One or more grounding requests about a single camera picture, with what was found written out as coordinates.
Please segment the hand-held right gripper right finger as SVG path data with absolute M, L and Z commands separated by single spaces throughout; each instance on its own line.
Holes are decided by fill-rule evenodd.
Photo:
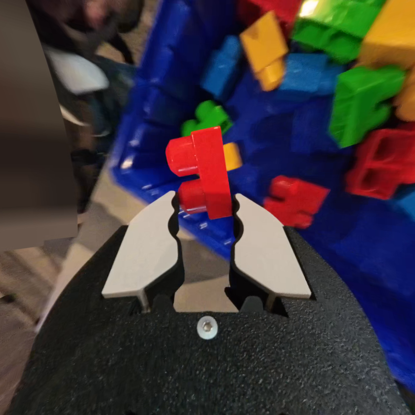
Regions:
M 284 225 L 262 206 L 237 193 L 232 199 L 229 300 L 241 311 L 249 297 L 262 309 L 285 312 L 282 298 L 311 300 L 303 267 Z

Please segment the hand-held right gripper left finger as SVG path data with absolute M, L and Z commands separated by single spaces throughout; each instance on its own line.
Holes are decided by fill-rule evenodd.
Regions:
M 185 277 L 179 210 L 178 194 L 169 191 L 130 221 L 101 292 L 105 299 L 135 297 L 148 312 L 157 296 L 174 298 Z

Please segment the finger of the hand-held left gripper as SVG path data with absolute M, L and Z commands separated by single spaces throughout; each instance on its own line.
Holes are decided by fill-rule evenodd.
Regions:
M 103 70 L 82 56 L 55 48 L 46 48 L 45 54 L 57 78 L 70 93 L 85 95 L 109 88 L 110 82 Z

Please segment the blue ribbed plastic bin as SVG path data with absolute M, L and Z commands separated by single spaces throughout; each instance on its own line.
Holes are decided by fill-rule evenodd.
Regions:
M 215 104 L 202 78 L 223 42 L 241 32 L 235 2 L 161 2 L 111 159 L 117 182 L 148 203 L 196 179 L 197 175 L 174 174 L 165 151 L 170 140 L 189 135 L 183 125 L 191 118 L 200 122 L 208 112 L 211 121 Z M 279 145 L 265 134 L 277 127 L 282 110 L 271 109 L 260 93 L 242 54 L 236 86 L 225 99 L 215 98 L 231 123 L 222 130 L 224 141 L 236 143 L 242 157 L 242 167 L 228 173 L 231 194 L 243 194 L 263 206 L 273 176 L 318 184 L 325 176 L 322 170 L 334 168 L 335 160 L 342 163 L 337 173 L 353 166 L 351 148 L 343 158 L 334 158 L 335 149 L 319 155 L 305 168 L 297 161 L 292 174 L 273 165 L 273 158 L 282 159 Z M 284 145 L 290 128 L 280 126 Z M 393 376 L 414 391 L 414 213 L 393 196 L 389 206 L 410 219 L 406 227 L 403 222 L 378 230 L 363 222 L 327 224 L 323 208 L 329 213 L 336 208 L 329 204 L 329 195 L 311 225 L 297 229 L 351 288 L 376 331 Z

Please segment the red two-stud mega block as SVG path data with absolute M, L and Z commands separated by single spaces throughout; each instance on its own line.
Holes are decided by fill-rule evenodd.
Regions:
M 169 169 L 178 177 L 198 175 L 178 190 L 180 207 L 188 214 L 206 212 L 216 220 L 232 215 L 230 185 L 225 164 L 221 128 L 196 130 L 190 136 L 169 141 Z

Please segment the pile of coloured mega blocks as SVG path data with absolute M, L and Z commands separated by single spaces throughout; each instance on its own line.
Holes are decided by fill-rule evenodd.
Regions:
M 305 229 L 329 193 L 324 222 L 363 222 L 378 230 L 410 219 L 389 206 L 403 184 L 414 183 L 414 132 L 382 128 L 396 116 L 414 121 L 407 96 L 414 74 L 414 1 L 236 1 L 238 37 L 228 37 L 236 62 L 245 54 L 260 97 L 282 113 L 268 139 L 279 145 L 292 174 L 335 149 L 354 150 L 324 168 L 318 184 L 273 176 L 263 207 L 280 222 Z M 282 145 L 281 126 L 286 133 Z

